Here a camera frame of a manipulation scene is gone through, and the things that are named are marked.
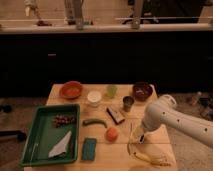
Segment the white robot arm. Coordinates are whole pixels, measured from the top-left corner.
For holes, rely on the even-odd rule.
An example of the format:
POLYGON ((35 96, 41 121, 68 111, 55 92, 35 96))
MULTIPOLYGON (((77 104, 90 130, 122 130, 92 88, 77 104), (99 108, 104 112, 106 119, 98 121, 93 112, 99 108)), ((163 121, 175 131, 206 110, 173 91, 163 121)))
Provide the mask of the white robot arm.
POLYGON ((140 140, 164 124, 213 148, 213 122, 179 112, 176 106, 176 100, 168 94, 149 103, 139 126, 140 140))

